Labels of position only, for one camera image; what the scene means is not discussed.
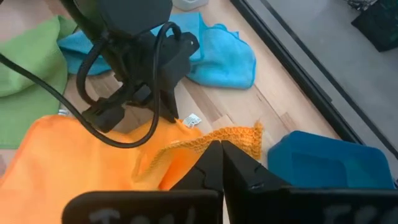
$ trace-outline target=black cable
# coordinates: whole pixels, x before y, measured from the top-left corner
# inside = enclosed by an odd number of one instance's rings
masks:
[[[93,100],[86,91],[86,79],[88,71],[93,66],[95,60],[100,56],[101,51],[106,47],[109,41],[108,31],[104,31],[101,34],[101,38],[97,40],[91,50],[88,52],[87,57],[83,60],[79,67],[79,71],[76,74],[76,87],[80,97],[89,105],[93,106],[96,101]]]
[[[41,80],[39,77],[36,75],[32,74],[30,71],[22,68],[21,66],[15,64],[11,60],[9,60],[7,57],[5,57],[3,54],[0,53],[0,62],[3,63],[5,66],[9,67],[13,71],[20,73],[21,75],[25,76],[26,78],[32,80],[34,83],[40,85],[43,87],[45,90],[47,90],[51,95],[53,95],[59,102],[61,102],[63,105],[65,105],[68,110],[76,117],[77,120],[87,129],[88,132],[90,132],[94,137],[98,138],[99,140],[103,141],[104,143],[113,146],[113,147],[119,147],[119,148],[132,148],[132,147],[137,147],[145,142],[147,142],[150,137],[155,133],[157,124],[159,122],[159,114],[160,114],[160,90],[158,87],[157,83],[157,70],[159,66],[159,52],[160,48],[162,46],[163,40],[166,37],[166,32],[172,28],[173,33],[175,34],[176,38],[179,39],[181,36],[181,30],[179,26],[177,26],[173,22],[167,22],[165,23],[162,28],[160,29],[156,41],[155,41],[155,47],[154,47],[154,58],[153,58],[153,64],[152,64],[152,79],[153,79],[153,96],[154,96],[154,117],[152,119],[152,124],[149,128],[148,133],[140,140],[133,142],[133,143],[123,143],[123,142],[117,142],[115,140],[112,140],[108,137],[106,137],[104,134],[101,134],[99,131],[97,131],[92,125],[79,113],[79,111],[62,95],[60,94],[56,89],[54,89],[52,86]]]

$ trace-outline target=blue plastic container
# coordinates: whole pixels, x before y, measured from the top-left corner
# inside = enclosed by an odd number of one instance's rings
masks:
[[[269,150],[268,168],[297,187],[395,189],[380,150],[301,131]]]

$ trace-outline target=orange cloth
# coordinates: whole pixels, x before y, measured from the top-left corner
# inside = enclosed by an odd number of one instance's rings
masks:
[[[137,141],[150,122],[121,142]],[[225,128],[201,137],[197,128],[159,121],[153,137],[134,149],[108,146],[77,120],[47,116],[29,129],[0,180],[0,223],[61,223],[66,204],[95,190],[168,190],[192,168],[211,140],[230,140],[254,157],[261,150],[261,125]]]

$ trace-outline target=light blue cloth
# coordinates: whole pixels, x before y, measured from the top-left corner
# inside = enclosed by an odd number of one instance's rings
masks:
[[[173,14],[170,21],[191,32],[200,48],[191,57],[189,79],[201,85],[247,89],[253,86],[256,76],[256,57],[250,46],[239,38],[238,32],[230,32],[223,24],[208,27],[199,12]],[[160,27],[152,30],[157,34]],[[92,43],[80,31],[58,41],[67,59],[68,71],[77,73],[79,66],[92,48]],[[98,58],[89,75],[97,75],[111,68],[102,57]]]

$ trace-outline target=green cloth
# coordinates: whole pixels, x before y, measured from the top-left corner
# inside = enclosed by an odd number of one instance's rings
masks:
[[[75,22],[55,16],[1,43],[0,52],[63,93],[67,62],[57,40],[75,28]],[[43,88],[0,63],[0,149],[17,149],[31,124],[46,114],[57,114],[59,105]]]

